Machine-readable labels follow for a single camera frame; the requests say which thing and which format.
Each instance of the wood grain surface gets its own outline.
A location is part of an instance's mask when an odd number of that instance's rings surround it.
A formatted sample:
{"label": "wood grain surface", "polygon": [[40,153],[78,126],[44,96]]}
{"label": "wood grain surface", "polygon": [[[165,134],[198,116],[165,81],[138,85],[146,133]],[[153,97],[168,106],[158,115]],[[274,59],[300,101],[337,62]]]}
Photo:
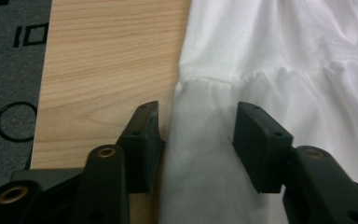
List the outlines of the wood grain surface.
{"label": "wood grain surface", "polygon": [[[166,139],[190,1],[54,0],[32,168],[83,167],[138,105],[159,101]],[[131,223],[158,222],[158,189],[131,195]]]}

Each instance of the light wood panel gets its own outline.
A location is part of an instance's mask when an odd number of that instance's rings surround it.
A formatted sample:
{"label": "light wood panel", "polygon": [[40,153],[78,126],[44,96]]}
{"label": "light wood panel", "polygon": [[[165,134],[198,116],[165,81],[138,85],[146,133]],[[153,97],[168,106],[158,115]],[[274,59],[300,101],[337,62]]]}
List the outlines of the light wood panel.
{"label": "light wood panel", "polygon": [[[32,168],[83,167],[114,144],[138,105],[158,100],[167,135],[189,0],[54,0]],[[154,196],[131,196],[131,223],[157,223]]]}

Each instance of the white fabric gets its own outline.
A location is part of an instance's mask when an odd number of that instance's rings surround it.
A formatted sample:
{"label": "white fabric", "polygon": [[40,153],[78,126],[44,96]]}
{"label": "white fabric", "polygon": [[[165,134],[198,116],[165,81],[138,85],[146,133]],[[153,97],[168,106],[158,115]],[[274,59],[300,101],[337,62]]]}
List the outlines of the white fabric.
{"label": "white fabric", "polygon": [[192,2],[161,192],[162,224],[287,223],[231,142],[238,101],[358,182],[358,0]]}

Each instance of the brass insert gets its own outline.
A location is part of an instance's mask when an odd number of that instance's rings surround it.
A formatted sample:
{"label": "brass insert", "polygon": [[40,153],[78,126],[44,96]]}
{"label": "brass insert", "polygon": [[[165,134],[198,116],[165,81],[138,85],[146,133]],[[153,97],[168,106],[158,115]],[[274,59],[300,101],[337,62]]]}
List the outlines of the brass insert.
{"label": "brass insert", "polygon": [[315,159],[324,159],[325,157],[324,153],[322,153],[321,150],[315,148],[306,148],[304,149],[304,152]]}
{"label": "brass insert", "polygon": [[116,154],[115,149],[111,147],[103,148],[98,152],[98,156],[101,158],[111,157],[115,154]]}
{"label": "brass insert", "polygon": [[5,192],[0,194],[0,203],[14,203],[27,195],[27,193],[28,188],[24,186],[16,186],[11,189],[7,189]]}

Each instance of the gray carpet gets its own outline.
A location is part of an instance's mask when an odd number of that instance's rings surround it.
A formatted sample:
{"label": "gray carpet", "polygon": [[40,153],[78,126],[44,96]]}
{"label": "gray carpet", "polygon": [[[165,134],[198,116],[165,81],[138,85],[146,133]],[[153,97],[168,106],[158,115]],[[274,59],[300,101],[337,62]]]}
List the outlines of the gray carpet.
{"label": "gray carpet", "polygon": [[[20,101],[37,106],[51,0],[0,3],[0,108]],[[34,123],[34,112],[26,105],[1,117],[2,131],[14,138],[34,135]],[[24,169],[32,146],[33,141],[15,143],[0,136],[0,178]]]}

